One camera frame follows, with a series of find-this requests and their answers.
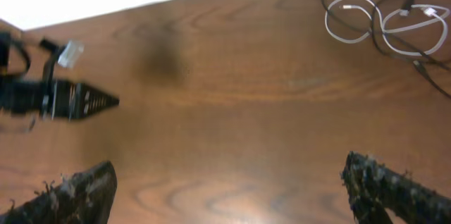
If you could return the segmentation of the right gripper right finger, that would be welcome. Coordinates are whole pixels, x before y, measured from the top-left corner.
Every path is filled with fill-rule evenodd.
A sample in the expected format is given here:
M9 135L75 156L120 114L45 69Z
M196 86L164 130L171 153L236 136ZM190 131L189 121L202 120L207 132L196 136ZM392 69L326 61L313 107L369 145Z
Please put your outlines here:
M449 223L450 198L424 187L375 159L351 151L340 174L356 223Z

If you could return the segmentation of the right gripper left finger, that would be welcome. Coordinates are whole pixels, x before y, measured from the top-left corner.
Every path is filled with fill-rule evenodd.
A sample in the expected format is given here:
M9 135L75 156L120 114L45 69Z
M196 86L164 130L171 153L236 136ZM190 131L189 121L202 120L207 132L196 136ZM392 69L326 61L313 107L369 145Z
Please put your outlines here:
M45 190L20 206L1 214L6 224L86 223L107 224L118 187L112 162L102 161L91 168L63 178L58 186Z

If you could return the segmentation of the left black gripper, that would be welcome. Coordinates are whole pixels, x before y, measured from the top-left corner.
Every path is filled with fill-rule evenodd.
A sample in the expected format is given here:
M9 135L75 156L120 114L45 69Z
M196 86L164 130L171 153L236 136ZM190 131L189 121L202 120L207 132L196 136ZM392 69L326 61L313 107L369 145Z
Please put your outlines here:
M70 80L1 81L1 109L16 115L38 112L43 118L79 120L119 103L114 95Z

